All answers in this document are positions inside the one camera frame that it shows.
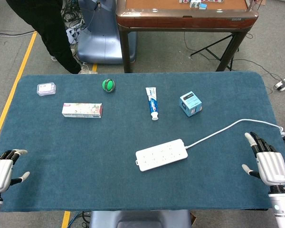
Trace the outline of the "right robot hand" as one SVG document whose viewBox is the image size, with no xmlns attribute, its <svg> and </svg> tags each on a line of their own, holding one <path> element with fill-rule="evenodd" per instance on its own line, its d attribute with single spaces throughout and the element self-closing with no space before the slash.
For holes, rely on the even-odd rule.
<svg viewBox="0 0 285 228">
<path fill-rule="evenodd" d="M 254 153 L 258 170 L 242 164 L 242 169 L 250 176 L 259 178 L 267 186 L 285 185 L 285 161 L 281 153 L 260 138 L 256 133 L 245 133 Z"/>
</svg>

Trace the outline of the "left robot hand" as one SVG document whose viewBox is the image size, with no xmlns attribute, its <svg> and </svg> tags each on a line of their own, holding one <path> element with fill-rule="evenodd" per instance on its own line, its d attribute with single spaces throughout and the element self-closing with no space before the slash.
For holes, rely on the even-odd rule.
<svg viewBox="0 0 285 228">
<path fill-rule="evenodd" d="M 14 149 L 5 151 L 0 156 L 0 193 L 4 193 L 10 186 L 24 182 L 30 175 L 30 172 L 25 172 L 21 177 L 12 179 L 13 166 L 18 158 L 28 153 L 24 149 Z"/>
</svg>

